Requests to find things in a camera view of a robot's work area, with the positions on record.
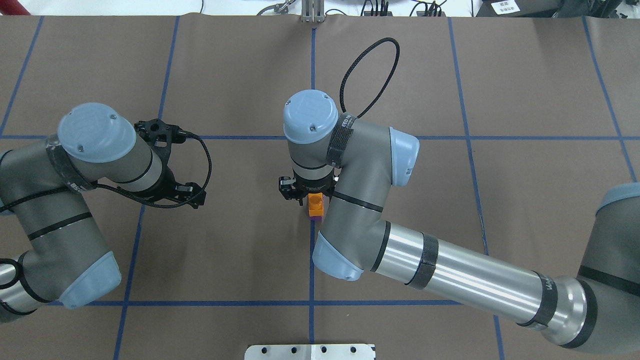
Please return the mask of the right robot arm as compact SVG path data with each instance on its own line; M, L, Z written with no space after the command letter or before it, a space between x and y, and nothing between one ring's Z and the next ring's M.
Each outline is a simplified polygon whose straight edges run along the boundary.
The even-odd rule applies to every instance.
M639 184L612 187L575 276L548 276L382 219L391 187L408 184L419 140L339 110L318 89L283 107L292 177L286 199L330 198L312 261L325 274L359 280L365 271L514 321L581 353L639 350Z

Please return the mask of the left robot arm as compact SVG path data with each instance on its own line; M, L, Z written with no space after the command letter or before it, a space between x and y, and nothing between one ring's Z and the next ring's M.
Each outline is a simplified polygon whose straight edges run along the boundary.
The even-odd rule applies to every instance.
M1 214L14 215L31 249L1 260L1 321L60 301L85 306L122 275L83 194L100 188L154 208L198 208L205 186L176 182L173 144L201 138L159 119L131 124L90 102L62 117L57 132L1 154Z

